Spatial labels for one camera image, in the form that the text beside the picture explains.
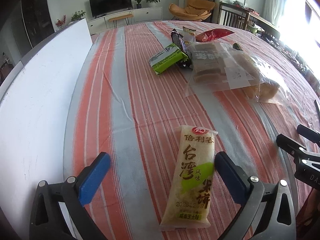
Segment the rice cracker yellow pack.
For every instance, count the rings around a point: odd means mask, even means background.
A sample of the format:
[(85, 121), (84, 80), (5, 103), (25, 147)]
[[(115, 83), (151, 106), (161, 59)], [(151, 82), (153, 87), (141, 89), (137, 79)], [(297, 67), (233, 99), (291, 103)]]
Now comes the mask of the rice cracker yellow pack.
[(178, 129), (176, 167), (160, 229), (208, 228), (217, 131), (190, 125)]

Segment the brown wafer cakes clear pack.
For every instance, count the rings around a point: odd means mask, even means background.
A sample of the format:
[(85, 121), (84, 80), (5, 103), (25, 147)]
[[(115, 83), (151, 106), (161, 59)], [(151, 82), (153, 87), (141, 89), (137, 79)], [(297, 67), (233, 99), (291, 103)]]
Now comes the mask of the brown wafer cakes clear pack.
[(192, 73), (185, 95), (232, 90), (246, 77), (224, 45), (227, 43), (192, 43), (188, 48)]

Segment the Snickers chocolate bar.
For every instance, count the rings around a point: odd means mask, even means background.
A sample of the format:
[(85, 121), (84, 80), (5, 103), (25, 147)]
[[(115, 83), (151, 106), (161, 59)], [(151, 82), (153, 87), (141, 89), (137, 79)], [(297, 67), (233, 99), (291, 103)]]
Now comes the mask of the Snickers chocolate bar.
[(177, 65), (182, 69), (191, 68), (191, 59), (188, 55), (183, 36), (176, 29), (173, 29), (171, 31), (171, 39), (184, 55), (183, 59), (177, 62)]

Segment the bread loaf in clear bag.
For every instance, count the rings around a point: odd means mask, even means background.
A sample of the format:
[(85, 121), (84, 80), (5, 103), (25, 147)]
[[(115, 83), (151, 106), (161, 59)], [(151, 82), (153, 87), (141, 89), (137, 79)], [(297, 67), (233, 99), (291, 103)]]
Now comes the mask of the bread loaf in clear bag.
[(240, 47), (225, 44), (234, 61), (245, 71), (246, 77), (234, 91), (240, 91), (247, 100), (254, 102), (289, 104), (290, 90), (283, 77), (265, 60)]

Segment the white board panel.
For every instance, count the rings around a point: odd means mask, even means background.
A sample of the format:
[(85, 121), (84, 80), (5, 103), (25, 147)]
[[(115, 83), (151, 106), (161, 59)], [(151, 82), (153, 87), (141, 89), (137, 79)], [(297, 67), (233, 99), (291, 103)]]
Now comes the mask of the white board panel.
[(75, 22), (34, 48), (1, 85), (1, 210), (23, 239), (38, 182), (63, 180), (67, 115), (91, 46), (86, 20)]

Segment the green tube snack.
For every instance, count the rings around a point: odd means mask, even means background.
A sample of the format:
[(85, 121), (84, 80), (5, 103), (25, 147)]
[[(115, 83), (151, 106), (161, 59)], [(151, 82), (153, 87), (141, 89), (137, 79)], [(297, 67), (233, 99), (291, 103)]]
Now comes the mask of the green tube snack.
[(238, 51), (243, 51), (242, 47), (241, 47), (240, 44), (238, 44), (238, 43), (234, 43), (234, 44), (233, 44), (233, 48), (234, 48), (235, 50), (238, 50)]

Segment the striped red grey tablecloth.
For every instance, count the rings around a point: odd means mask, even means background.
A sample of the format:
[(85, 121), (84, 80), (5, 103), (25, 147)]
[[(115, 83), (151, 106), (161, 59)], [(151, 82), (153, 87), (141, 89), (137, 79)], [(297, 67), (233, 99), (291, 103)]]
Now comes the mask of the striped red grey tablecloth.
[(289, 182), (296, 214), (314, 209), (311, 187), (294, 177), (292, 158), (276, 145), (287, 135), (311, 151), (299, 124), (319, 128), (317, 98), (306, 79), (263, 40), (235, 29), (225, 42), (237, 42), (276, 68), (291, 90), (289, 104), (247, 101), (239, 91), (186, 96), (189, 73), (170, 67), (157, 75), (149, 59), (167, 46), (180, 22), (129, 25), (100, 33), (78, 78), (65, 138), (65, 175), (77, 175), (100, 152), (112, 165), (86, 209), (108, 239), (217, 239), (238, 210), (218, 174), (206, 229), (162, 232), (180, 137), (178, 126), (218, 132), (216, 151), (225, 151), (248, 174), (262, 181)]

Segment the red snack packet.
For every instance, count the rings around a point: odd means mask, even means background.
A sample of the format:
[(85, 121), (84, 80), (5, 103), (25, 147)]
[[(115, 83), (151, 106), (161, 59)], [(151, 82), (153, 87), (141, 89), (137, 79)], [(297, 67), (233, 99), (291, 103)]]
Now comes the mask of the red snack packet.
[(195, 40), (197, 42), (209, 42), (231, 35), (233, 33), (233, 31), (228, 29), (217, 28), (200, 33), (195, 37)]

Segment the wooden side table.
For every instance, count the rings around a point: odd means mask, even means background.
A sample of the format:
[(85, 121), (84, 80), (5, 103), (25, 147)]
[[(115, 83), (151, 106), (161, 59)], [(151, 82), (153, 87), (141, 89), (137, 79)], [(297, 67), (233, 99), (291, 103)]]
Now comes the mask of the wooden side table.
[(276, 27), (274, 24), (269, 22), (268, 20), (262, 18), (259, 15), (256, 15), (252, 12), (249, 12), (249, 19), (264, 29), (265, 33), (273, 36), (276, 39), (280, 39), (280, 31), (279, 28)]

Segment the dark wooden dining chair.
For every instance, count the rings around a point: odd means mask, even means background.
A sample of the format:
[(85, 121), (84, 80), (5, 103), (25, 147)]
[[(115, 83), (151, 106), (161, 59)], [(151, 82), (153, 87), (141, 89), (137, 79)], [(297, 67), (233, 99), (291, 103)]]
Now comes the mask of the dark wooden dining chair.
[(246, 30), (248, 20), (248, 10), (225, 2), (219, 3), (218, 24)]

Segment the light green snack pack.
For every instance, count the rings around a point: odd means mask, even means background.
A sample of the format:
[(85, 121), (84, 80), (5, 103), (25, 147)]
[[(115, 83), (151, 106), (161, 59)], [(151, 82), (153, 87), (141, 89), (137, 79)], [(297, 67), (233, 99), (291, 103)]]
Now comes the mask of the light green snack pack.
[(149, 58), (149, 64), (153, 71), (159, 75), (172, 65), (182, 61), (187, 61), (188, 56), (180, 50), (174, 43), (166, 46), (162, 51)]

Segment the yellow black long snack pack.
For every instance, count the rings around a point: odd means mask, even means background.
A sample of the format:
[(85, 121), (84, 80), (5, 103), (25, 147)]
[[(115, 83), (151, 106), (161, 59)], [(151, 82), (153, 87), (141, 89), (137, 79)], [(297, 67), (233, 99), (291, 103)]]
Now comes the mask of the yellow black long snack pack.
[(182, 29), (182, 36), (183, 36), (183, 40), (186, 43), (190, 43), (190, 42), (195, 42), (196, 41), (196, 30), (195, 29), (190, 29), (187, 27), (183, 27)]

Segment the orange lounge chair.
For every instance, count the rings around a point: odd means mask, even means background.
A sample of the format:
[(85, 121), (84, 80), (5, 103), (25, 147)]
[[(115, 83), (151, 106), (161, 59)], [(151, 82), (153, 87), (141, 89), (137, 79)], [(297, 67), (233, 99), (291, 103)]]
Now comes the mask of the orange lounge chair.
[(179, 20), (201, 22), (212, 14), (215, 6), (215, 2), (208, 0), (187, 0), (187, 5), (184, 8), (171, 3), (169, 12)]

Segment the red flower vase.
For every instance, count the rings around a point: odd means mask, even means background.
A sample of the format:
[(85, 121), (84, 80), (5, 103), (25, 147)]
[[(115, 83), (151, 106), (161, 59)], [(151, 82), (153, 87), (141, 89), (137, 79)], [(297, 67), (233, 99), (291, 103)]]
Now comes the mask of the red flower vase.
[(66, 15), (63, 15), (62, 19), (57, 19), (57, 21), (55, 22), (55, 25), (59, 28), (62, 29), (66, 26)]

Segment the white tv cabinet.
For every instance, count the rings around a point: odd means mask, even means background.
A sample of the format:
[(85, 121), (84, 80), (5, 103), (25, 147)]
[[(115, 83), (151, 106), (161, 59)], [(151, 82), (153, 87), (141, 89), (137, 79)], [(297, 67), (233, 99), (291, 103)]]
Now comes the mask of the white tv cabinet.
[(98, 34), (107, 29), (115, 29), (136, 23), (161, 21), (162, 7), (150, 7), (116, 12), (97, 17), (87, 22), (89, 33)]

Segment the wooden bench stool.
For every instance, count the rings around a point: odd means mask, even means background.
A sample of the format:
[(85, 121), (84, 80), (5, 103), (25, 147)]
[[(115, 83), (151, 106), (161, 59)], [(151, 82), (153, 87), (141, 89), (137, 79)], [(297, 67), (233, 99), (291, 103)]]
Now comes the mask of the wooden bench stool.
[(126, 15), (110, 18), (108, 22), (112, 23), (114, 29), (116, 29), (119, 21), (125, 21), (126, 25), (130, 25), (130, 23), (132, 22), (132, 19), (133, 19), (133, 14), (126, 14)]

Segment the green plant white pot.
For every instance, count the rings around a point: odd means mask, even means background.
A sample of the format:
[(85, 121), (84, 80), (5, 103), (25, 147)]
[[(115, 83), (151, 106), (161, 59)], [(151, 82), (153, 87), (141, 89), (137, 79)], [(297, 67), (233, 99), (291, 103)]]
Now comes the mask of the green plant white pot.
[(83, 19), (85, 17), (85, 11), (81, 10), (81, 11), (76, 11), (72, 16), (71, 16), (71, 20), (69, 22), (68, 25), (72, 24), (73, 22), (79, 21), (81, 19)]

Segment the black display cabinet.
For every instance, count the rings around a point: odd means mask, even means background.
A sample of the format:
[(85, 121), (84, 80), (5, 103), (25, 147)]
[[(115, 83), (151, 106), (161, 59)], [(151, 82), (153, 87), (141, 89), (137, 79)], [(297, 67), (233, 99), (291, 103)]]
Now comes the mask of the black display cabinet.
[(54, 33), (47, 0), (21, 0), (22, 18), (32, 47)]

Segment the small potted plant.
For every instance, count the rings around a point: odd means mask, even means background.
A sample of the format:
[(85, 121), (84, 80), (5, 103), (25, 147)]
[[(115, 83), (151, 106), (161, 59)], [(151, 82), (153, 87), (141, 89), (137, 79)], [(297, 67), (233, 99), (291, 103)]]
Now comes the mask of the small potted plant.
[(136, 2), (136, 8), (141, 9), (142, 8), (142, 0), (134, 0)]

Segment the black flat television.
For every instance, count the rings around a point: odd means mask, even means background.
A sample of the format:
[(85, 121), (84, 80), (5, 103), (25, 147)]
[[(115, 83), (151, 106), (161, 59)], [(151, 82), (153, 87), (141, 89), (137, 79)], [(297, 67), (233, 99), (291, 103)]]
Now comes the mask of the black flat television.
[(132, 8), (132, 0), (89, 0), (89, 4), (93, 17), (108, 12)]

